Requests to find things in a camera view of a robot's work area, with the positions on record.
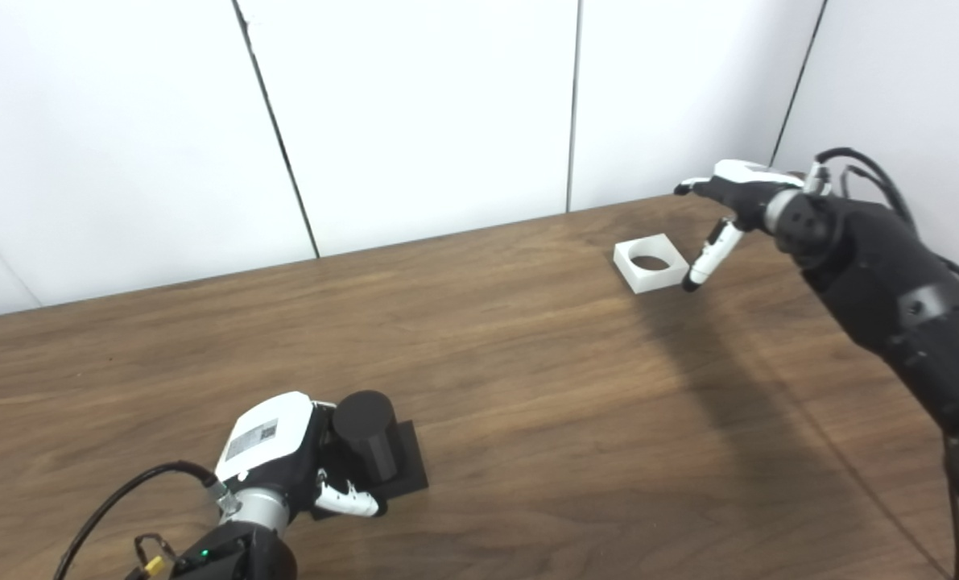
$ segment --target black square base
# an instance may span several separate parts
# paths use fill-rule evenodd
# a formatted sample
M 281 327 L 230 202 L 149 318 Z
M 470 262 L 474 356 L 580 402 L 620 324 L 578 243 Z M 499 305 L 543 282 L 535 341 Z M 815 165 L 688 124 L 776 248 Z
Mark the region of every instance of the black square base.
M 413 491 L 422 491 L 428 487 L 428 477 L 425 476 L 425 465 L 421 462 L 421 449 L 418 448 L 418 436 L 414 432 L 414 422 L 403 421 L 397 423 L 397 430 L 401 436 L 401 443 L 404 445 L 404 466 L 399 470 L 397 477 L 376 485 L 358 486 L 360 491 L 368 491 L 376 498 L 385 499 L 387 502 L 390 499 L 408 495 Z M 311 518 L 315 521 L 343 515 L 322 510 L 320 507 L 311 507 L 309 511 Z

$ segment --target black cable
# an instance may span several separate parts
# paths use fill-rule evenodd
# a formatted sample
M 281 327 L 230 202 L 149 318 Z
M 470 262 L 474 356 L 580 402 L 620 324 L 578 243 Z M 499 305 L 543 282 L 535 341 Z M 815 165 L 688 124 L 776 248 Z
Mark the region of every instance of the black cable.
M 948 454 L 948 438 L 944 437 L 944 452 L 945 455 Z M 953 573 L 951 574 L 951 580 L 959 580 L 959 504 L 958 504 L 958 494 L 955 492 L 955 486 L 951 483 L 951 479 L 948 478 L 948 506 L 951 510 L 951 537 L 953 538 L 954 543 L 954 564 L 953 564 Z
M 118 503 L 121 498 L 125 498 L 130 491 L 133 491 L 133 489 L 144 484 L 146 481 L 159 476 L 159 474 L 170 473 L 170 471 L 190 474 L 192 477 L 199 479 L 200 484 L 204 487 L 210 487 L 217 483 L 217 477 L 215 477 L 207 467 L 198 466 L 196 463 L 191 462 L 162 463 L 162 465 L 151 467 L 143 471 L 143 473 L 138 474 L 138 476 L 131 478 L 125 485 L 119 487 L 118 491 L 111 493 L 110 498 L 107 498 L 100 507 L 97 507 L 97 510 L 85 521 L 85 524 L 82 524 L 82 528 L 79 529 L 75 539 L 71 540 L 71 545 L 64 551 L 63 557 L 60 557 L 60 565 L 56 567 L 53 580 L 64 580 L 64 576 L 66 576 L 68 572 L 68 566 L 74 561 L 75 554 L 78 554 L 78 549 L 82 547 L 82 544 L 88 539 L 93 528 L 96 528 L 96 525 L 100 524 L 100 520 L 103 519 L 103 516 L 107 514 L 108 510 L 114 507 L 115 503 Z
M 823 155 L 824 154 L 819 154 L 816 160 L 818 160 L 819 157 L 822 157 Z M 848 187 L 848 173 L 854 173 L 855 176 L 859 176 L 859 177 L 862 177 L 862 179 L 869 180 L 874 186 L 876 186 L 877 189 L 879 189 L 882 193 L 884 193 L 884 197 L 887 198 L 887 203 L 891 203 L 891 209 L 895 208 L 895 203 L 891 202 L 891 196 L 887 195 L 888 188 L 891 187 L 893 184 L 881 183 L 881 181 L 878 180 L 877 177 L 872 176 L 869 172 L 866 172 L 865 169 L 859 168 L 858 166 L 855 166 L 855 165 L 847 165 L 844 167 L 843 172 L 841 172 L 840 181 L 841 181 L 842 197 L 844 197 L 845 199 L 851 198 L 851 190 L 850 190 L 850 187 Z M 907 205 L 905 205 L 905 210 L 906 210 L 905 214 L 901 214 L 901 213 L 899 214 L 899 216 L 901 216 L 903 220 L 906 220 L 905 216 L 907 214 Z M 906 223 L 909 226 L 912 226 L 912 223 L 909 220 L 911 220 L 911 217 L 909 217 L 909 219 L 906 220 Z M 953 262 L 952 260 L 949 260 L 948 258 L 945 258 L 944 256 L 940 256 L 940 254 L 935 254 L 935 256 L 945 265 L 945 267 L 947 267 L 955 276 L 958 276 L 959 278 L 959 265 L 957 263 Z
M 891 209 L 905 220 L 905 223 L 909 225 L 912 231 L 916 230 L 916 222 L 912 219 L 912 213 L 909 212 L 909 206 L 907 206 L 905 202 L 905 197 L 903 197 L 902 192 L 899 191 L 898 186 L 895 186 L 895 182 L 891 179 L 891 176 L 888 176 L 887 172 L 884 172 L 883 168 L 880 168 L 876 161 L 870 159 L 868 155 L 855 151 L 851 147 L 828 148 L 828 150 L 815 155 L 815 161 L 819 164 L 824 164 L 830 161 L 830 159 L 837 157 L 854 159 L 872 170 L 879 179 L 871 179 L 873 176 L 869 176 L 868 173 L 861 168 L 851 169 L 851 172 L 854 172 L 855 175 L 864 176 L 872 180 L 874 184 L 877 184 L 877 187 L 880 187 L 880 192 L 883 193 L 883 196 L 887 199 L 887 203 L 891 206 Z
M 841 172 L 841 197 L 851 199 L 851 190 L 848 188 L 848 173 L 851 173 L 851 165 L 846 166 Z
M 125 580 L 147 580 L 147 572 L 141 568 L 133 568 L 132 572 L 125 576 Z

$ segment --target white square block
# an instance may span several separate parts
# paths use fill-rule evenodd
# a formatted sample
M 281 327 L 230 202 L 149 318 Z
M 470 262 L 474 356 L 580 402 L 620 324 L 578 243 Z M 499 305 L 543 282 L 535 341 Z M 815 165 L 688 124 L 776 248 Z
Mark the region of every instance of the white square block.
M 650 271 L 633 263 L 633 258 L 639 256 L 657 258 L 669 265 L 663 269 Z M 636 294 L 675 286 L 682 282 L 686 271 L 690 269 L 690 265 L 686 263 L 666 234 L 616 243 L 615 267 L 622 272 L 622 278 L 630 283 L 630 288 L 633 288 Z

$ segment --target label sticker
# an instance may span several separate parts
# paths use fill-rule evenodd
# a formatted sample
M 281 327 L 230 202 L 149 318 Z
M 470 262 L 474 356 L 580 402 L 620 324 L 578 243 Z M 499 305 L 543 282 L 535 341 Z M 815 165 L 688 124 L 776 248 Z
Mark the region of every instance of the label sticker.
M 225 461 L 228 462 L 229 459 L 235 458 L 236 455 L 247 451 L 247 449 L 253 449 L 257 447 L 257 445 L 261 445 L 264 441 L 275 438 L 278 426 L 279 420 L 272 419 L 234 438 L 231 443 L 229 443 L 229 452 L 225 453 Z

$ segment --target wood grain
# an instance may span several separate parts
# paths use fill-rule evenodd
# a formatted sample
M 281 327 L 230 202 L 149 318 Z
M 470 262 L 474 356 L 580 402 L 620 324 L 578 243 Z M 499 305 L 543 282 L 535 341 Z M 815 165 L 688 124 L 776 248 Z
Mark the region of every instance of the wood grain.
M 898 445 L 909 469 L 866 481 L 931 502 L 931 429 L 769 239 L 692 295 L 615 271 L 616 242 L 656 232 L 693 257 L 719 214 L 656 198 L 0 317 L 0 580 L 49 577 L 118 484 L 213 465 L 240 412 L 294 389 L 386 392 L 432 484 L 381 519 L 296 521 L 302 578 L 940 578 L 850 469 Z M 211 516 L 154 481 L 72 578 Z

